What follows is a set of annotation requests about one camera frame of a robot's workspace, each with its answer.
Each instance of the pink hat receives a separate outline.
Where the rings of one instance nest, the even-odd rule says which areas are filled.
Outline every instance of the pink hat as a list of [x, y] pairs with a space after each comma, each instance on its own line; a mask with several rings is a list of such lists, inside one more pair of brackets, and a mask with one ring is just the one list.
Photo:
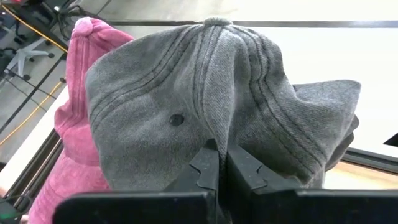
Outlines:
[[30, 209], [30, 224], [51, 223], [55, 207], [73, 194], [109, 190], [88, 124], [84, 80], [97, 59], [130, 40], [130, 35], [98, 19], [76, 23], [67, 57], [69, 100], [55, 113], [55, 130], [64, 148]]

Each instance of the gray baseball cap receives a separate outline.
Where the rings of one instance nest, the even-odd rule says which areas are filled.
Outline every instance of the gray baseball cap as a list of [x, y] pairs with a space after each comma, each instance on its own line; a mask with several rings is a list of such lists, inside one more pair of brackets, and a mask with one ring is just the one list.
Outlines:
[[292, 85], [276, 44], [217, 18], [133, 40], [86, 75], [91, 132], [114, 190], [162, 190], [211, 138], [221, 171], [234, 141], [281, 175], [321, 187], [353, 140], [360, 88]]

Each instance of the office chair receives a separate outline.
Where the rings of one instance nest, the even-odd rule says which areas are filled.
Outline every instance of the office chair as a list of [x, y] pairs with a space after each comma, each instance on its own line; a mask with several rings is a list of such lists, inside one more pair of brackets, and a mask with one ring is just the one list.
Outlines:
[[[36, 3], [30, 3], [29, 7], [34, 7], [36, 8]], [[49, 18], [48, 14], [44, 14], [44, 17], [46, 19]], [[35, 56], [48, 56], [49, 58], [53, 58], [54, 54], [53, 53], [48, 53], [43, 50], [35, 50], [41, 43], [45, 42], [45, 39], [39, 38], [38, 40], [35, 40], [31, 43], [29, 43], [30, 40], [24, 35], [19, 34], [19, 28], [20, 24], [19, 21], [16, 21], [16, 28], [15, 28], [15, 36], [16, 38], [14, 39], [15, 42], [17, 42], [21, 47], [14, 52], [14, 58], [9, 62], [8, 66], [4, 70], [4, 73], [8, 75], [12, 75], [9, 73], [9, 70], [13, 69], [17, 65], [17, 75], [24, 78], [25, 80], [30, 80], [30, 75], [24, 74], [24, 67], [25, 67], [25, 61], [29, 60], [31, 62], [34, 61], [33, 57]]]
[[43, 50], [34, 50], [36, 47], [38, 47], [41, 43], [45, 42], [44, 38], [40, 38], [39, 40], [36, 40], [35, 42], [20, 48], [16, 51], [16, 54], [14, 58], [11, 60], [11, 62], [7, 66], [7, 70], [4, 71], [8, 73], [8, 70], [13, 69], [16, 65], [18, 65], [18, 71], [17, 75], [20, 77], [24, 78], [25, 80], [30, 80], [30, 75], [25, 74], [24, 75], [24, 67], [25, 67], [25, 61], [30, 60], [31, 62], [34, 61], [33, 57], [35, 56], [47, 56], [49, 58], [54, 58], [53, 53], [48, 53]]

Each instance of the floor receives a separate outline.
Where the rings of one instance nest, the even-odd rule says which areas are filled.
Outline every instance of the floor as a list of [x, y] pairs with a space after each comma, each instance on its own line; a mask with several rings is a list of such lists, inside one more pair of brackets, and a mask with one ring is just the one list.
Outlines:
[[[97, 13], [104, 6], [106, 0], [81, 0], [81, 5], [90, 12]], [[393, 20], [398, 19], [394, 7], [388, 7], [391, 1], [385, 4], [379, 1], [362, 0], [168, 0], [167, 4], [159, 4], [158, 0], [112, 0], [99, 14], [105, 20], [123, 19], [167, 19], [201, 21], [211, 16], [226, 17], [231, 20], [271, 20], [271, 21], [327, 21], [327, 20]], [[167, 29], [168, 27], [120, 27], [135, 37]], [[26, 74], [30, 74], [33, 85], [38, 84], [50, 67], [61, 56], [60, 49], [54, 46], [40, 46], [55, 54], [55, 58], [36, 58], [35, 62], [27, 62]], [[65, 73], [65, 61], [62, 61], [48, 77], [41, 89], [51, 92]], [[11, 80], [25, 93], [30, 93], [32, 87], [18, 78]], [[26, 96], [9, 83], [0, 85], [0, 125], [2, 125], [15, 109], [25, 100]], [[62, 86], [53, 96], [60, 93]], [[35, 93], [32, 98], [40, 103], [46, 98], [42, 92]], [[49, 98], [43, 103], [44, 109], [53, 102]], [[29, 101], [23, 110], [13, 119], [11, 124], [0, 134], [0, 162], [7, 162], [33, 127], [39, 122], [45, 111], [39, 108], [25, 124], [11, 137], [7, 137], [20, 126], [35, 110], [37, 105]]]

